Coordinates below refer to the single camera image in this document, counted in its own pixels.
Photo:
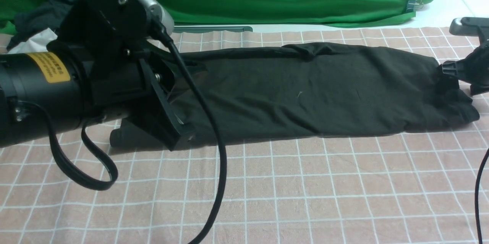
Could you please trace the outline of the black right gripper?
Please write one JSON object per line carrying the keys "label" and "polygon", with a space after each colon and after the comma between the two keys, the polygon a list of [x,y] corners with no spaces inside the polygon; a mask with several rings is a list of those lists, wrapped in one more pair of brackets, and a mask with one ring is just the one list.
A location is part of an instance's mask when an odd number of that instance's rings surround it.
{"label": "black right gripper", "polygon": [[470,95],[489,91],[488,44],[481,44],[466,58],[438,66],[438,93],[459,89],[459,81],[470,84]]}

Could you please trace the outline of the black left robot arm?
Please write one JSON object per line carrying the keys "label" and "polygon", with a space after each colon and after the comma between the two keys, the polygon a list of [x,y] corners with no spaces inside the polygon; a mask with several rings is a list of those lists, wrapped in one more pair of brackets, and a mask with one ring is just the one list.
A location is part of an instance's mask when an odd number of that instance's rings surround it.
{"label": "black left robot arm", "polygon": [[173,150],[194,133],[170,101],[176,73],[146,42],[160,33],[140,4],[95,8],[77,2],[47,52],[1,55],[1,147],[84,124],[127,119]]}

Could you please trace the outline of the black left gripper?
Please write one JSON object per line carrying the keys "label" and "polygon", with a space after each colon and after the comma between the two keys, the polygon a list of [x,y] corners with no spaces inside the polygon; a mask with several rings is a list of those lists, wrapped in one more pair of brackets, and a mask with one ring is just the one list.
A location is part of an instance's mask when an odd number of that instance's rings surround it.
{"label": "black left gripper", "polygon": [[140,4],[77,3],[61,23],[57,49],[76,64],[86,110],[127,123],[174,150],[194,135],[170,103],[178,87],[177,49],[161,18]]}

